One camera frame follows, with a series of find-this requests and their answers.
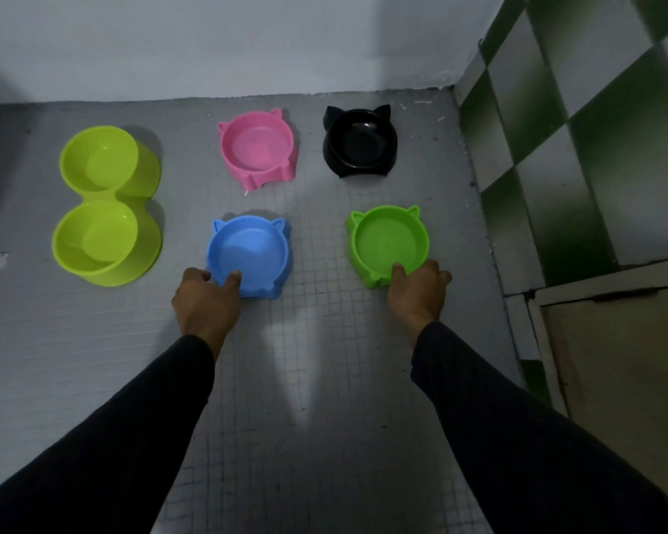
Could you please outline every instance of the lime green bowl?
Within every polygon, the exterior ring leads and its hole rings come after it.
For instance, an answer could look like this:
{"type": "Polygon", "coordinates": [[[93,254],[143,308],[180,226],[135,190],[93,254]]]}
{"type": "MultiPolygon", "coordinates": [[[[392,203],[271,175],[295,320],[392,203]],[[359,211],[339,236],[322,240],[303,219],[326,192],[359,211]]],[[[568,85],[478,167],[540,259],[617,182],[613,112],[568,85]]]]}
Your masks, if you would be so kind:
{"type": "Polygon", "coordinates": [[[60,172],[82,196],[114,191],[124,197],[150,198],[161,177],[151,150],[124,129],[108,125],[75,134],[60,155],[60,172]]]}
{"type": "Polygon", "coordinates": [[[114,200],[77,206],[52,236],[52,252],[63,269],[105,287],[139,278],[160,250],[158,225],[145,208],[114,200]]]}
{"type": "Polygon", "coordinates": [[[391,268],[399,262],[410,273],[428,258],[429,240],[420,208],[382,205],[346,219],[349,261],[368,288],[391,283],[391,268]]]}

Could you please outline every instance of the green and white tiled wall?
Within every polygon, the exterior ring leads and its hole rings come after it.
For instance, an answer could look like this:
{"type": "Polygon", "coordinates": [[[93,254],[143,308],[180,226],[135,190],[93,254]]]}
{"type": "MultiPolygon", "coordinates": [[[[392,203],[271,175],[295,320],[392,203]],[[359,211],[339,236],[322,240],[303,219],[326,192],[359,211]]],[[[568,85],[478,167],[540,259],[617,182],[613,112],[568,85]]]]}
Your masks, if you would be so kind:
{"type": "Polygon", "coordinates": [[[505,0],[454,94],[506,294],[668,259],[668,0],[505,0]]]}

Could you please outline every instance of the person's right arm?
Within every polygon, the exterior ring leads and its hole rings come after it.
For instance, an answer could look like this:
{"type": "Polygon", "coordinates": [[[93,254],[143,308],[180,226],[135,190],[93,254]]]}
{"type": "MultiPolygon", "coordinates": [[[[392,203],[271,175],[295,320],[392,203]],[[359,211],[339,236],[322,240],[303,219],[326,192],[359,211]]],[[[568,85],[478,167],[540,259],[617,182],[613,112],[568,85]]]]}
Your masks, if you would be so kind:
{"type": "Polygon", "coordinates": [[[668,497],[599,440],[517,387],[438,322],[450,274],[394,267],[391,308],[411,378],[436,408],[493,531],[668,533],[668,497]]]}

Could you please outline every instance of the plastic bowl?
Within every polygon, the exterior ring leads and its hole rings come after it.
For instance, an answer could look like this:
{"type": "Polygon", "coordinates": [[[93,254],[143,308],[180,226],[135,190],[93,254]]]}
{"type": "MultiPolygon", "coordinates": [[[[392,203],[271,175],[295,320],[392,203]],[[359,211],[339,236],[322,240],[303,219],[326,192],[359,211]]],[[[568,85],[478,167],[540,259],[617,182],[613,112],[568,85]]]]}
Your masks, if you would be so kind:
{"type": "Polygon", "coordinates": [[[349,261],[368,288],[391,283],[391,269],[399,262],[410,273],[428,258],[429,240],[420,208],[382,205],[346,219],[349,261]]]}
{"type": "Polygon", "coordinates": [[[218,284],[234,270],[243,274],[241,297],[269,297],[282,294],[292,271],[289,247],[291,228],[284,219],[268,221],[257,215],[242,215],[230,221],[214,221],[208,246],[208,269],[218,284]]]}
{"type": "Polygon", "coordinates": [[[158,257],[161,236],[145,210],[113,200],[82,204],[62,218],[52,237],[55,259],[68,272],[100,286],[144,274],[158,257]]]}
{"type": "Polygon", "coordinates": [[[160,181],[153,152],[123,129],[108,125],[74,135],[60,155],[60,172],[81,195],[118,190],[128,197],[149,198],[160,181]]]}
{"type": "Polygon", "coordinates": [[[218,131],[225,166],[245,191],[294,179],[298,154],[280,109],[247,112],[218,124],[218,131]]]}
{"type": "Polygon", "coordinates": [[[340,178],[354,174],[386,176],[396,164],[398,136],[391,107],[343,111],[328,106],[324,115],[324,160],[340,178]]]}

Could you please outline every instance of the black sleeve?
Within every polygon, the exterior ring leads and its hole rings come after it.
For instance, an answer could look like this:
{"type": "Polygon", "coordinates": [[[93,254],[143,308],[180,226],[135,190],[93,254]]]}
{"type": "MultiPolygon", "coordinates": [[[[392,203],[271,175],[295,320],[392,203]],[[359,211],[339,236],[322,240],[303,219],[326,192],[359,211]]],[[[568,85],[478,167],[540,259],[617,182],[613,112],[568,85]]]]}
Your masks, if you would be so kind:
{"type": "Polygon", "coordinates": [[[208,345],[181,337],[0,485],[0,533],[148,533],[213,387],[208,345]]]}
{"type": "Polygon", "coordinates": [[[420,334],[412,366],[495,534],[668,533],[658,487],[443,324],[420,334]]]}

